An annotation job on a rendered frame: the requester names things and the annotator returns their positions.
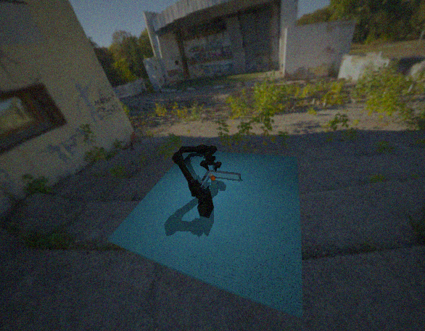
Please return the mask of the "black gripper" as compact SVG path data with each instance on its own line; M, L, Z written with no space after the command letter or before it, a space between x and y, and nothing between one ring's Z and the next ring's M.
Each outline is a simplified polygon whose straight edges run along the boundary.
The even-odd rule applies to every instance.
M215 169L215 172L216 172L217 168L220 168L221 164L222 164L221 162L214 163L213 157L212 157L211 159L202 160L202 162L200 163L200 166L203 166L204 168L206 168L209 171L208 165L210 165L210 166L214 165L215 166L214 169Z

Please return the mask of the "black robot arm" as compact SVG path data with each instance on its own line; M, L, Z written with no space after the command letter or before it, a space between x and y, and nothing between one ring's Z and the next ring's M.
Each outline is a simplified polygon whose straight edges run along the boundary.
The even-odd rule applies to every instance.
M204 144L201 144L196 147L185 147L182 146L179 151L175 152L172 156L173 162L179 166L181 169L183 175L185 176L186 180L188 181L189 190L191 191L191 196L195 197L201 201L201 203L206 200L208 193L202 191L202 188L200 187L200 183L198 180L195 180L192 175L190 174L188 168L186 167L184 161L183 161L183 152L198 152L200 154L204 153L204 156L206 159L211 159L213 157L213 162L215 160L215 156L212 156L217 150L216 146L207 146Z

